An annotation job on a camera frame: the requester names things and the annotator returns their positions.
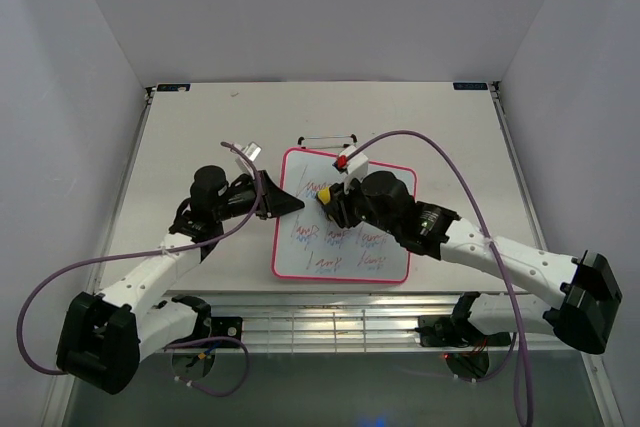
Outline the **yellow bone shaped eraser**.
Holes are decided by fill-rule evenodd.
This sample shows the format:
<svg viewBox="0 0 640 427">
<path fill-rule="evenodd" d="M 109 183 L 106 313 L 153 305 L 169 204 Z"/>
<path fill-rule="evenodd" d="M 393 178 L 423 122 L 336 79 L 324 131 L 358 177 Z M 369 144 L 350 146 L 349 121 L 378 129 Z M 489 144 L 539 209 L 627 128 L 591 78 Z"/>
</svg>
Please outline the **yellow bone shaped eraser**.
<svg viewBox="0 0 640 427">
<path fill-rule="evenodd" d="M 316 194 L 316 200 L 318 201 L 318 203 L 320 204 L 320 207 L 325 215 L 325 217 L 329 220 L 333 220 L 333 217 L 331 215 L 332 213 L 332 198 L 331 198 L 331 191 L 329 187 L 323 188 L 322 190 L 319 190 Z"/>
</svg>

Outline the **pink framed whiteboard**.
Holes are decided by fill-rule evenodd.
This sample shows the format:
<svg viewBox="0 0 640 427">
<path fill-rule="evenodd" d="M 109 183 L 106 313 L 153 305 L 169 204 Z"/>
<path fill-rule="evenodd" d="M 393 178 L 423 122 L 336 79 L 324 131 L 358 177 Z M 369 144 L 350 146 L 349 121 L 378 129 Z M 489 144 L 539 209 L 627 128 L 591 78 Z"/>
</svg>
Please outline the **pink framed whiteboard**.
<svg viewBox="0 0 640 427">
<path fill-rule="evenodd" d="M 272 272 L 279 278 L 333 282 L 403 283 L 410 254 L 366 223 L 340 229 L 324 215 L 316 194 L 342 180 L 333 153 L 291 148 L 282 159 L 280 187 L 304 208 L 279 218 Z"/>
</svg>

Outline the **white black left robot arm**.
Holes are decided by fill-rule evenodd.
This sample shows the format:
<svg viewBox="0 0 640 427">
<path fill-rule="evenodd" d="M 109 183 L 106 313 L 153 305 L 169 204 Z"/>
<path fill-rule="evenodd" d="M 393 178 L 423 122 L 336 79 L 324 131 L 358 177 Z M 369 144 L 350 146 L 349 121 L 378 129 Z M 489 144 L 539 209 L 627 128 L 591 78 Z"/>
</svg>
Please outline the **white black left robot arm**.
<svg viewBox="0 0 640 427">
<path fill-rule="evenodd" d="M 211 307 L 197 297 L 166 292 L 200 265 L 224 235 L 224 222 L 244 216 L 268 220 L 303 209 L 264 170 L 233 182 L 218 166 L 198 169 L 190 195 L 176 211 L 157 256 L 146 257 L 123 278 L 70 303 L 56 365 L 109 394 L 121 392 L 142 360 L 173 344 L 207 339 Z"/>
</svg>

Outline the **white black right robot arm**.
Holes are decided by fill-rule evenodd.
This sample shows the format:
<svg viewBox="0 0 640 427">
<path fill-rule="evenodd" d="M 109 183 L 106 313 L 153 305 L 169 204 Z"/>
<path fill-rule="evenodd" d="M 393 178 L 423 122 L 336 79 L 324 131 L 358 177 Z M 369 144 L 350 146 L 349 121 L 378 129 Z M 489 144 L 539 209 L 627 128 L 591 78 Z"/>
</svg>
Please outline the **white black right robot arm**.
<svg viewBox="0 0 640 427">
<path fill-rule="evenodd" d="M 461 295 L 451 314 L 421 320 L 421 342 L 433 347 L 508 344 L 523 331 L 554 336 L 588 354 L 605 352 L 622 302 L 607 258 L 554 254 L 504 237 L 490 239 L 458 213 L 416 200 L 389 171 L 335 183 L 316 196 L 338 227 L 362 223 L 390 235 L 407 252 L 466 266 L 496 277 L 523 294 Z"/>
</svg>

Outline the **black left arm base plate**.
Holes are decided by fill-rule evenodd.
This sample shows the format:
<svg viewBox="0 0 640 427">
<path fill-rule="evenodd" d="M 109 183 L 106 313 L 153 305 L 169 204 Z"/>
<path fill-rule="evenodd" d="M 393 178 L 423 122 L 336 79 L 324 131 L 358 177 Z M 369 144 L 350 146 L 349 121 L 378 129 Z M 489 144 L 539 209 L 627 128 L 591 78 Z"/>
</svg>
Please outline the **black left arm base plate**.
<svg viewBox="0 0 640 427">
<path fill-rule="evenodd" d="M 216 340 L 207 341 L 204 344 L 205 350 L 233 349 L 239 345 L 231 341 L 242 340 L 244 319 L 239 316 L 210 317 L 204 321 L 205 333 L 208 337 L 216 337 Z"/>
</svg>

